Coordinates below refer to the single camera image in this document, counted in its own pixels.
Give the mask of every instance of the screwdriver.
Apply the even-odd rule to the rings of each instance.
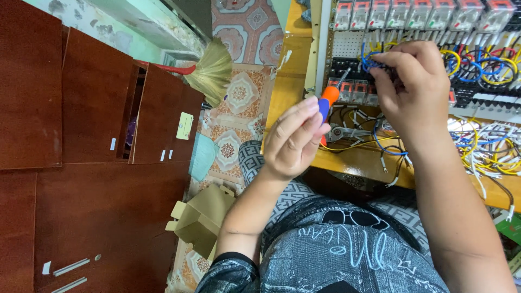
[[[320,100],[318,100],[318,111],[322,114],[322,117],[324,118],[324,120],[322,121],[322,124],[324,124],[326,122],[326,119],[327,119],[327,116],[329,113],[329,109],[331,108],[333,103],[338,100],[338,97],[340,96],[340,87],[344,83],[344,80],[346,79],[346,77],[348,76],[350,71],[351,71],[351,68],[348,68],[344,72],[344,74],[342,75],[342,77],[340,78],[340,80],[338,81],[338,84],[336,86],[328,86],[324,90],[324,93],[322,93],[322,97],[320,98]],[[327,142],[326,142],[325,136],[322,136],[320,144],[322,144],[322,146],[326,146]]]

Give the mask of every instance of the hand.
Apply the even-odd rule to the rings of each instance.
[[[406,147],[414,151],[447,136],[450,80],[436,45],[405,42],[373,58],[398,73],[399,80],[393,84],[383,69],[370,70],[380,108]]]
[[[263,168],[283,181],[300,175],[315,158],[322,135],[331,129],[323,120],[315,96],[289,108],[266,136]]]

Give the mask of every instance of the left hand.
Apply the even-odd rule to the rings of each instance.
[[[322,135],[331,129],[322,121],[315,96],[284,112],[266,136],[267,171],[282,181],[290,181],[305,171],[315,158]]]

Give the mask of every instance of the wooden table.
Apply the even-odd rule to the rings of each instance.
[[[309,50],[313,40],[312,25],[300,19],[300,15],[305,9],[304,6],[296,2],[293,2],[290,7],[285,29],[286,35],[280,56],[282,60],[289,50],[291,50],[291,56],[282,65],[279,61],[279,70],[277,71],[271,96],[265,135],[269,133],[273,123],[284,111],[303,99],[307,63],[310,53],[313,54]],[[339,154],[333,154],[319,150],[311,165],[376,181],[391,182],[394,179],[394,170],[396,169],[398,159],[399,156],[384,156],[387,169],[389,170],[389,173],[385,173],[380,162],[379,151],[353,148]],[[469,177],[476,189],[481,193],[481,188],[476,178],[472,175]],[[485,204],[508,209],[509,199],[507,194],[489,178],[482,178],[481,181],[487,190]],[[521,178],[505,176],[500,182],[510,189],[514,195],[515,211],[521,212]],[[414,170],[403,166],[396,185],[415,188]]]

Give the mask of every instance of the perforated mounting plate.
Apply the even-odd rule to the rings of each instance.
[[[364,32],[335,32],[333,39],[333,57],[356,58],[360,54],[360,46]]]

